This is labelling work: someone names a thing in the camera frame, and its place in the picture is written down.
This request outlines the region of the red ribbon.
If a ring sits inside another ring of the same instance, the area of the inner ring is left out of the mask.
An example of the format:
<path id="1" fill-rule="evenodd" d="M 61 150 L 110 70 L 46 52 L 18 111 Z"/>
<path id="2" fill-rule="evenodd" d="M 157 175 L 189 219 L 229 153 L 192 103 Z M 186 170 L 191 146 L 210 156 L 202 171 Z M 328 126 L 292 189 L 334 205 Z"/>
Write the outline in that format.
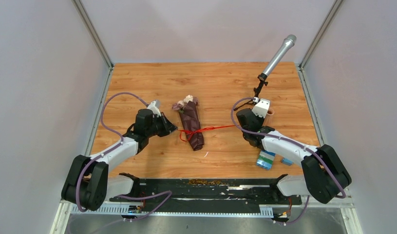
<path id="1" fill-rule="evenodd" d="M 179 131 L 179 139 L 181 141 L 183 141 L 183 142 L 189 142 L 194 134 L 198 134 L 198 133 L 202 133 L 202 132 L 206 132 L 206 131 L 217 130 L 217 129 L 230 128 L 230 127 L 234 127 L 234 125 L 226 125 L 226 126 L 218 126 L 218 127 L 206 127 L 206 128 L 198 129 L 198 130 L 194 130 L 194 131 L 191 131 L 191 130 L 178 130 Z"/>

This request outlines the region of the maroon flower bouquet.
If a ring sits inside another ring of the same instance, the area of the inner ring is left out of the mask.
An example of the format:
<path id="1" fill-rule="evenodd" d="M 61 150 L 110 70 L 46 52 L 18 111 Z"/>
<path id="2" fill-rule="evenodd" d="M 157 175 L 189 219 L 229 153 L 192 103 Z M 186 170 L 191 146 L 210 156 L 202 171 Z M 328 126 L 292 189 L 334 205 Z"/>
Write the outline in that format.
<path id="1" fill-rule="evenodd" d="M 187 95 L 184 99 L 174 103 L 172 110 L 179 114 L 183 130 L 180 130 L 180 139 L 188 142 L 193 151 L 203 148 L 205 141 L 201 130 L 201 123 L 198 115 L 198 99 L 193 95 Z"/>

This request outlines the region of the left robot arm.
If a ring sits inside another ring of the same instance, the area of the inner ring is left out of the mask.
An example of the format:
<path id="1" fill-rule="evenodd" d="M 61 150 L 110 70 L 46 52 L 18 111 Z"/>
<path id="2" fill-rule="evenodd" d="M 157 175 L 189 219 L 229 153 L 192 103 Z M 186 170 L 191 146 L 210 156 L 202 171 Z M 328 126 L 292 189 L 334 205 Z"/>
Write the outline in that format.
<path id="1" fill-rule="evenodd" d="M 135 123 L 115 145 L 91 156 L 74 158 L 61 191 L 61 198 L 82 211 L 97 210 L 104 201 L 123 195 L 128 201 L 140 198 L 141 188 L 128 173 L 109 178 L 109 172 L 140 153 L 154 136 L 165 137 L 177 130 L 164 113 L 141 109 Z"/>

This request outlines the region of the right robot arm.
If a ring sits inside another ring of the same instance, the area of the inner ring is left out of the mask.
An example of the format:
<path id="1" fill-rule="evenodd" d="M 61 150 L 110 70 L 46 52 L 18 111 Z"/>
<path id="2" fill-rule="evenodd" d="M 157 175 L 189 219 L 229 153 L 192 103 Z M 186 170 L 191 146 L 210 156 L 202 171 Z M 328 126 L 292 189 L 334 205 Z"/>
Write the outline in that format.
<path id="1" fill-rule="evenodd" d="M 313 146 L 290 139 L 274 128 L 264 126 L 261 117 L 246 108 L 236 114 L 236 126 L 253 147 L 280 155 L 302 168 L 303 175 L 282 175 L 270 189 L 275 203 L 292 195 L 310 195 L 327 204 L 334 198 L 346 198 L 345 188 L 352 179 L 333 147 Z"/>

